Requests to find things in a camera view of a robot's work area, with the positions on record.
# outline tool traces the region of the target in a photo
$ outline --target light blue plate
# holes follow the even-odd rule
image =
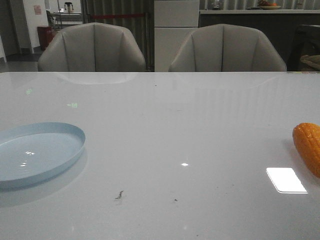
[[[86,136],[74,126],[42,122],[0,132],[0,188],[18,188],[47,180],[74,164]]]

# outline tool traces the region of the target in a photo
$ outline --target trash can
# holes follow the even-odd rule
[[[39,36],[40,48],[42,51],[44,51],[53,39],[52,28],[50,26],[38,26],[37,31]]]

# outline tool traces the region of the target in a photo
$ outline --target refrigerator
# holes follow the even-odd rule
[[[200,0],[154,1],[154,71],[168,72],[186,35],[198,28]]]

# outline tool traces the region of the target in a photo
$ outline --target corn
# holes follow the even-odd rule
[[[295,148],[308,169],[320,178],[320,126],[314,123],[300,123],[293,129]]]

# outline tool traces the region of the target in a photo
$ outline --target glossy table surface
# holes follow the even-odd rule
[[[320,181],[292,130],[319,104],[318,73],[1,73],[0,131],[62,122],[86,142],[62,174],[0,191],[0,239],[317,240]]]

